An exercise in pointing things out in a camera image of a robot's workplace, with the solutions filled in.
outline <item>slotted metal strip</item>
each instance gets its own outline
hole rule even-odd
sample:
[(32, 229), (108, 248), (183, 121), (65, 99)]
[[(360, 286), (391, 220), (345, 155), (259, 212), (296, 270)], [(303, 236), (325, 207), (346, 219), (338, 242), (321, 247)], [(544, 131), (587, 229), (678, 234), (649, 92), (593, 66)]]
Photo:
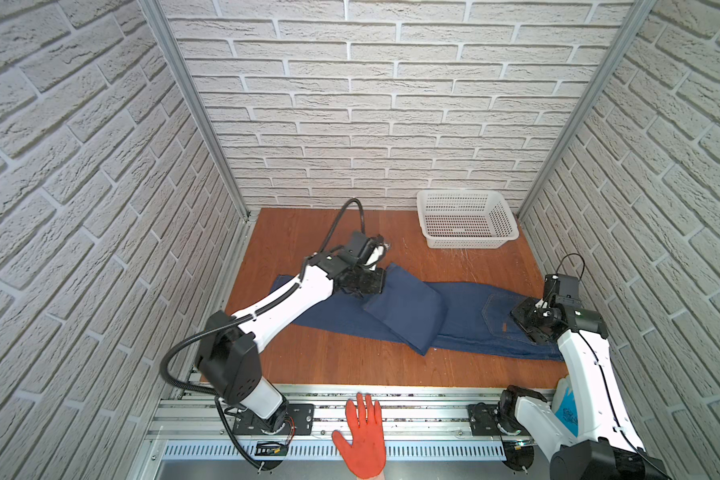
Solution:
[[(273, 457), (254, 456), (258, 440), (241, 440), (243, 448), (257, 460)], [(496, 440), (387, 440), (387, 460), (421, 462), (492, 462), (505, 460), (501, 442)], [(341, 460), (331, 440), (295, 439), (288, 460)], [(169, 440), (163, 460), (242, 460), (228, 440)]]

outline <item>basket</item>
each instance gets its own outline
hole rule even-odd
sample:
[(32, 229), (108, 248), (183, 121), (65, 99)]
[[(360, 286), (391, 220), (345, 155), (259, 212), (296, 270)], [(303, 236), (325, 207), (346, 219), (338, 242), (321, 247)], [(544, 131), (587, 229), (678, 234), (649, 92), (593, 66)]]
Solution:
[(430, 248), (499, 248), (520, 236), (497, 191), (422, 190), (416, 206)]

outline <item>metal beam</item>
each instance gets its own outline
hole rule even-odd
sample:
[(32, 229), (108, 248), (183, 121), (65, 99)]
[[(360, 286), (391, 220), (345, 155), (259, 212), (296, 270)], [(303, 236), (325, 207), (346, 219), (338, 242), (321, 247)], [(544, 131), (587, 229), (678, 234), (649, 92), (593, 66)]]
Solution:
[(224, 185), (230, 192), (230, 196), (232, 196), (232, 205), (234, 205), (240, 217), (248, 221), (250, 211), (242, 198), (242, 194), (240, 194), (240, 188), (235, 182), (230, 166), (226, 162), (226, 156), (221, 149), (219, 138), (216, 136), (216, 131), (213, 129), (200, 94), (197, 93), (195, 82), (192, 81), (192, 75), (190, 75), (186, 62), (184, 62), (179, 43), (176, 41), (176, 37), (173, 36), (168, 24), (168, 18), (166, 18), (163, 7), (160, 5), (160, 0), (141, 0), (141, 7), (144, 10), (147, 23), (152, 27), (158, 46), (163, 50), (163, 55), (173, 73), (173, 78), (176, 80), (176, 84), (179, 85), (184, 100), (186, 100), (186, 105), (189, 107), (195, 122), (197, 122), (197, 129), (208, 146), (211, 159), (216, 164), (216, 168), (219, 169)]
[(592, 75), (584, 93), (579, 98), (574, 110), (565, 122), (565, 126), (550, 149), (547, 159), (541, 165), (539, 173), (534, 179), (534, 183), (528, 189), (528, 195), (525, 196), (523, 204), (518, 211), (519, 218), (523, 219), (530, 212), (530, 208), (547, 183), (547, 178), (549, 178), (554, 169), (557, 168), (557, 164), (560, 162), (563, 153), (565, 153), (568, 147), (568, 143), (574, 138), (579, 127), (584, 123), (586, 116), (597, 102), (598, 97), (603, 92), (603, 88), (605, 88), (605, 85), (610, 80), (611, 75), (614, 74), (616, 67), (621, 63), (621, 59), (624, 58), (624, 54), (632, 44), (640, 27), (643, 26), (646, 18), (648, 18), (648, 14), (653, 9), (654, 4), (656, 4), (656, 0), (635, 0), (632, 4), (632, 8), (630, 8), (626, 17), (624, 17), (624, 22), (622, 22), (614, 42), (608, 49), (600, 66), (597, 67), (597, 70), (595, 70), (595, 73)]

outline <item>orange glove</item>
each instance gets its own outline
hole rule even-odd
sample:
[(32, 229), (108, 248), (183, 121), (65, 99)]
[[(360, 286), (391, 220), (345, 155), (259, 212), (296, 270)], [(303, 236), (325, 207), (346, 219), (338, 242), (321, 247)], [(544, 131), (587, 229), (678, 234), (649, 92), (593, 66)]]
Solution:
[(384, 447), (382, 429), (382, 406), (378, 404), (378, 400), (373, 405), (370, 395), (365, 396), (365, 405), (363, 405), (362, 396), (358, 393), (357, 409), (352, 400), (347, 400), (346, 413), (349, 431), (352, 432), (352, 444), (349, 445), (338, 430), (333, 432), (333, 444), (342, 454), (349, 471), (357, 478), (379, 476), (387, 463), (387, 449)]

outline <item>table surface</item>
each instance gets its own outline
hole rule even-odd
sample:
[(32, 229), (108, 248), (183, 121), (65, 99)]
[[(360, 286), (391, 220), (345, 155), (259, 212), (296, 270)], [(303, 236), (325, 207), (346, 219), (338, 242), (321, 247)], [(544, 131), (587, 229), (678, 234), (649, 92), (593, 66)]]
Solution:
[[(304, 256), (319, 248), (336, 210), (265, 208), (256, 222), (226, 312), (269, 294), (279, 274), (298, 273)], [(331, 245), (359, 230), (348, 210)], [(367, 210), (365, 231), (381, 234), (394, 262), (427, 282), (475, 282), (541, 296), (544, 280), (525, 236), (493, 250), (430, 249), (414, 211)], [(264, 377), (276, 383), (555, 388), (566, 376), (563, 362), (430, 349), (420, 356), (403, 343), (363, 339), (289, 325), (261, 354)]]

